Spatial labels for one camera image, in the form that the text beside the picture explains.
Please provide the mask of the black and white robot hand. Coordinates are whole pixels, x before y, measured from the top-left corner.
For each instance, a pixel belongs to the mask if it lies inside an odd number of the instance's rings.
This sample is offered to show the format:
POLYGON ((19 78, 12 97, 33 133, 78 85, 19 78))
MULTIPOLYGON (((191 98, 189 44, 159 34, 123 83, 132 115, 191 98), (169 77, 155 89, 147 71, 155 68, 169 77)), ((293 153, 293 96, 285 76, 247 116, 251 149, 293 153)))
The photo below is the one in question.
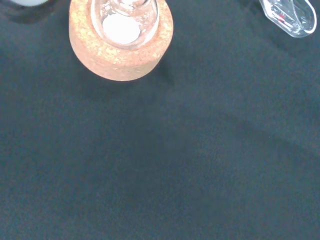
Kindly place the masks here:
POLYGON ((11 0, 11 2, 24 6, 24 7, 35 7, 46 3, 48 0, 11 0))

